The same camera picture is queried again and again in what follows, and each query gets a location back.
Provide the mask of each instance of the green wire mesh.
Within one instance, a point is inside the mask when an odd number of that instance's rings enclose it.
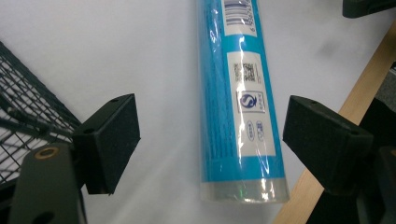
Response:
[[[0,184],[19,175],[23,157],[53,142],[71,143],[81,123],[0,42]]]

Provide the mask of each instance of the black plastic bracket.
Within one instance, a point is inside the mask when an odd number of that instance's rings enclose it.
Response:
[[[115,98],[73,133],[90,194],[114,193],[140,140],[134,94]]]
[[[316,101],[291,96],[283,140],[326,191],[348,195],[373,136]]]

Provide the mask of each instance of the white table surface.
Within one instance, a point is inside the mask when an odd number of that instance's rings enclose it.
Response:
[[[142,140],[112,196],[86,194],[90,223],[270,223],[280,205],[199,199],[195,1],[0,1],[0,41],[81,120],[134,92]],[[350,20],[341,0],[261,1],[276,115],[291,94],[337,111],[396,10]],[[290,189],[304,166],[283,146]]]

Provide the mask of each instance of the certification logo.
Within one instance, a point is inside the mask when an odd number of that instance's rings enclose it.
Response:
[[[237,100],[239,113],[265,113],[262,91],[239,91]]]
[[[264,127],[262,126],[262,122],[259,120],[256,122],[256,129],[257,129],[257,138],[259,138],[259,140],[261,142],[263,142],[264,141]]]
[[[250,142],[253,142],[253,140],[254,140],[254,125],[250,120],[247,122],[247,137],[248,137],[248,140],[250,140]]]

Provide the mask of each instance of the blue cylindrical tube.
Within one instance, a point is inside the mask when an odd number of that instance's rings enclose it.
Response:
[[[203,199],[289,199],[257,0],[198,0]]]

